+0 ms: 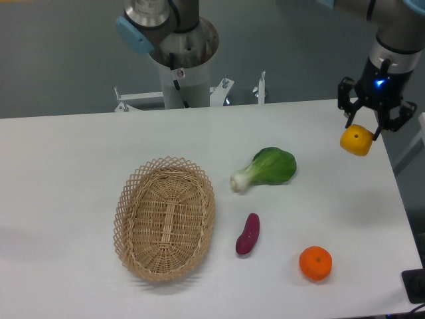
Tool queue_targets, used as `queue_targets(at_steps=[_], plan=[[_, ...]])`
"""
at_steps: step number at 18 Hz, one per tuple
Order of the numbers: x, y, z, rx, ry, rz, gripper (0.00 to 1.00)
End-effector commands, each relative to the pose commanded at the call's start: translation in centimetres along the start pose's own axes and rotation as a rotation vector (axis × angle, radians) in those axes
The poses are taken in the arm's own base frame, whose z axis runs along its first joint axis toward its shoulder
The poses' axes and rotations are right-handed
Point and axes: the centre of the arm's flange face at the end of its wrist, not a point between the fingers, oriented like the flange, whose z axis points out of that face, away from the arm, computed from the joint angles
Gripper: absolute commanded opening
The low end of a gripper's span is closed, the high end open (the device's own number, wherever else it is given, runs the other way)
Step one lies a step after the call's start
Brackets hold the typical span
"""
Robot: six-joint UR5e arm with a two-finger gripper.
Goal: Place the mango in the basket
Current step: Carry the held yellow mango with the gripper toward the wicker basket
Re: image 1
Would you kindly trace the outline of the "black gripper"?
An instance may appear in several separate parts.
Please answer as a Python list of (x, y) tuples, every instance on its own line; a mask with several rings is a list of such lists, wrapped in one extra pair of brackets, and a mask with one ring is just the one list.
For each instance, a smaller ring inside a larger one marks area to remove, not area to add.
[[(337, 87), (337, 107), (344, 111), (347, 118), (345, 128), (353, 123), (361, 107), (358, 100), (352, 102), (350, 99), (350, 91), (354, 88), (363, 106), (377, 111), (378, 126), (373, 134), (373, 141), (377, 140), (383, 130), (396, 132), (403, 127), (418, 108), (417, 104), (402, 100), (403, 91), (412, 73), (412, 70), (404, 73), (391, 73), (388, 70), (382, 74), (380, 68), (368, 59), (357, 82), (344, 77)], [(398, 109), (396, 118), (390, 117), (393, 108)]]

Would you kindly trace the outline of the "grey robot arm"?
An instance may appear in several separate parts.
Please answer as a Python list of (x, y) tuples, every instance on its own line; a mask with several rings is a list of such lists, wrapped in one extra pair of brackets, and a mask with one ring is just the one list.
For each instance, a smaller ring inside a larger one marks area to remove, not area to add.
[(338, 0), (323, 1), (323, 5), (377, 26), (360, 79), (345, 77), (338, 85), (337, 106), (347, 117), (346, 125), (366, 107), (378, 116), (374, 139), (383, 130), (399, 130), (417, 109), (403, 98), (403, 92), (424, 50), (424, 2)]

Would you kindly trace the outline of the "robot base joint with pedestal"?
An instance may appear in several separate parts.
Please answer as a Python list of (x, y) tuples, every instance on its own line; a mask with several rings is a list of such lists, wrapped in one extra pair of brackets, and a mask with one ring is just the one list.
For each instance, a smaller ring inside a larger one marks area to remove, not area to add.
[(167, 109), (209, 106), (219, 37), (200, 16), (198, 1), (126, 1), (116, 29), (127, 46), (157, 65)]

